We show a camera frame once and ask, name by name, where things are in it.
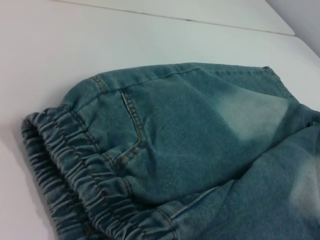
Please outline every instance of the denim fabric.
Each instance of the denim fabric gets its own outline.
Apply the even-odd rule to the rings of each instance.
[[[22,135],[61,240],[317,240],[319,123],[269,67],[184,63],[86,79]]]

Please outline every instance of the light blue denim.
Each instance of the light blue denim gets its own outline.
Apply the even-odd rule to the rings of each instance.
[[[86,79],[22,135],[61,240],[319,240],[319,123],[269,67],[184,63]]]

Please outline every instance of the white table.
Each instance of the white table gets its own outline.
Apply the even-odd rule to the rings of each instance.
[[[57,106],[97,73],[184,62],[270,66],[320,111],[320,58],[293,36],[46,0],[2,0],[0,29],[0,239],[55,239],[26,165],[21,119]]]
[[[61,0],[223,26],[295,35],[265,0]]]

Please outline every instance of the seam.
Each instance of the seam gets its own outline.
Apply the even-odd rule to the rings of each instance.
[[[282,82],[279,82],[279,80],[274,76],[275,73],[269,67],[266,67],[265,69],[272,76],[272,79],[275,81],[277,86],[282,90],[284,95],[290,100],[295,100],[295,97],[286,89],[284,84]]]
[[[102,93],[107,93],[108,92],[108,88],[107,88],[107,85],[106,83],[100,78],[99,75],[96,75],[98,81],[101,83],[101,86],[102,86]]]
[[[100,85],[101,82],[99,81],[97,75],[93,76],[91,79],[92,79],[92,81],[98,86],[99,92],[102,93],[103,91],[102,91],[102,87],[101,87],[101,85]]]
[[[232,181],[233,181],[233,182],[231,183],[231,185],[230,185],[229,189],[227,190],[227,193],[226,193],[226,195],[224,196],[224,198],[223,198],[222,201],[225,201],[225,200],[229,197],[229,195],[231,194],[232,188],[235,186],[235,184],[237,183],[238,180],[234,179],[234,180],[232,180]],[[222,204],[218,207],[218,209],[217,209],[217,211],[215,212],[214,215],[215,215],[215,216],[218,216],[218,215],[220,214],[221,210],[222,210]]]
[[[213,69],[205,69],[206,71],[210,72],[230,72],[230,73],[245,73],[245,72],[265,72],[263,69],[257,69],[257,70],[229,70],[229,69],[221,69],[221,70],[213,70]]]
[[[173,234],[172,240],[177,240],[176,230],[174,230],[174,224],[173,224],[173,222],[171,221],[171,219],[170,219],[161,209],[159,209],[159,208],[156,208],[156,209],[154,210],[154,212],[160,213],[162,219],[165,220],[165,221],[169,224],[169,226],[170,226],[170,232]],[[160,233],[160,232],[162,232],[162,230],[155,231],[155,232],[152,232],[152,233],[147,233],[146,235],[147,235],[147,236],[152,236],[152,235],[154,235],[154,234],[156,234],[156,233]]]
[[[122,180],[123,180],[125,189],[126,189],[126,191],[128,192],[129,198],[132,199],[132,190],[131,190],[131,187],[130,187],[130,183],[129,183],[128,180],[127,180],[126,178],[124,178],[124,177],[122,177]]]
[[[176,219],[177,217],[179,217],[181,214],[183,214],[186,210],[190,209],[192,206],[194,206],[196,203],[198,203],[199,201],[201,201],[204,197],[206,197],[208,194],[210,194],[212,191],[216,190],[217,188],[219,188],[220,186],[216,186],[208,191],[205,191],[204,193],[202,193],[200,196],[198,196],[195,200],[193,200],[191,203],[189,203],[188,205],[184,206],[183,208],[181,208],[179,211],[177,211],[175,214],[173,214],[170,219],[171,221],[173,221],[174,219]]]
[[[134,106],[134,103],[133,103],[132,99],[130,99],[128,94],[125,93],[123,90],[119,90],[119,92],[120,92],[120,94],[122,96],[122,99],[124,101],[124,104],[125,104],[127,110],[129,111],[129,113],[131,115],[131,118],[132,118],[133,123],[134,123],[135,130],[136,130],[136,132],[138,134],[138,141],[132,147],[130,147],[129,150],[127,150],[124,155],[122,155],[119,158],[116,158],[114,160],[119,164],[126,157],[128,157],[132,153],[132,156],[125,163],[125,165],[124,165],[124,167],[125,167],[128,164],[128,162],[131,161],[141,151],[141,148],[138,148],[138,147],[140,145],[142,145],[142,147],[144,147],[146,145],[146,143],[143,141],[143,137],[146,136],[146,133],[145,133],[145,129],[144,129],[143,124],[142,124],[142,120],[138,115],[137,109]]]
[[[99,182],[97,181],[97,179],[90,174],[90,171],[89,171],[88,167],[86,166],[85,161],[80,157],[80,155],[79,155],[79,153],[76,151],[76,149],[75,149],[73,146],[68,145],[68,142],[67,142],[67,140],[66,140],[65,134],[63,133],[63,131],[62,131],[62,129],[60,128],[60,126],[58,125],[58,123],[57,123],[57,122],[54,120],[54,118],[51,117],[48,113],[46,113],[46,115],[48,116],[48,118],[51,119],[51,121],[53,122],[54,126],[57,128],[58,132],[59,132],[60,135],[62,136],[62,139],[63,139],[65,145],[66,145],[70,150],[73,151],[73,153],[75,154],[76,158],[77,158],[77,159],[79,160],[79,162],[82,164],[83,169],[86,170],[87,176],[93,180],[93,182],[94,182],[94,185],[93,185],[93,186],[97,188],[98,192],[102,195],[103,199],[105,200],[106,204],[108,205],[108,204],[109,204],[109,200],[108,200],[108,198],[107,198],[108,193],[99,186]],[[110,215],[112,215],[118,222],[120,222],[120,223],[126,223],[127,225],[131,225],[131,226],[135,227],[136,229],[139,229],[143,235],[146,234],[146,231],[145,231],[144,229],[140,228],[140,227],[137,226],[136,224],[134,224],[134,223],[132,223],[132,222],[129,222],[129,221],[127,221],[127,220],[121,220],[117,215],[115,215],[115,213],[113,212],[113,210],[112,210],[110,207],[109,207],[108,209],[109,209]]]
[[[86,130],[85,125],[82,123],[82,121],[79,119],[79,117],[67,106],[63,105],[62,106],[65,110],[67,110],[71,117],[77,122],[77,124],[82,128],[82,131],[84,133],[84,136],[87,138],[87,140],[94,146],[94,149],[97,153],[101,154],[101,148],[99,146],[99,144],[94,140],[94,138],[92,137],[92,135]],[[103,158],[110,163],[112,169],[114,169],[114,165],[112,163],[111,158],[104,152],[102,153]]]
[[[121,88],[116,88],[116,89],[110,90],[110,91],[108,91],[108,92],[111,93],[111,92],[115,92],[115,91],[118,91],[118,90],[123,90],[123,89],[126,89],[126,88],[130,87],[130,86],[135,86],[135,85],[143,84],[144,82],[153,81],[153,80],[158,80],[158,79],[166,79],[166,78],[168,78],[168,77],[170,77],[170,76],[172,76],[172,75],[175,75],[175,74],[177,74],[177,75],[186,74],[186,73],[189,73],[189,72],[192,72],[192,71],[196,71],[196,70],[199,70],[199,69],[201,69],[201,68],[200,68],[200,67],[197,67],[197,68],[194,68],[194,69],[191,69],[191,70],[188,70],[188,71],[184,71],[184,72],[172,72],[172,73],[170,73],[170,74],[168,74],[168,75],[166,75],[166,76],[163,76],[163,77],[156,77],[156,78],[146,79],[146,80],[144,80],[144,81],[142,81],[142,82],[133,83],[133,84],[130,84],[130,85],[121,87]],[[94,101],[94,100],[95,100],[96,98],[98,98],[100,95],[105,94],[105,92],[102,91],[101,86],[99,87],[99,89],[100,89],[100,93],[97,94],[97,95],[96,95],[94,98],[92,98],[91,100],[89,100],[85,105],[83,105],[82,107],[80,107],[75,113],[78,113],[81,109],[83,109],[84,107],[86,107],[87,105],[89,105],[92,101]]]

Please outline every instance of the white wall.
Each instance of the white wall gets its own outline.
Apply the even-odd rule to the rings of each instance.
[[[294,35],[265,0],[56,0]]]
[[[320,1],[266,0],[268,4],[320,57]]]

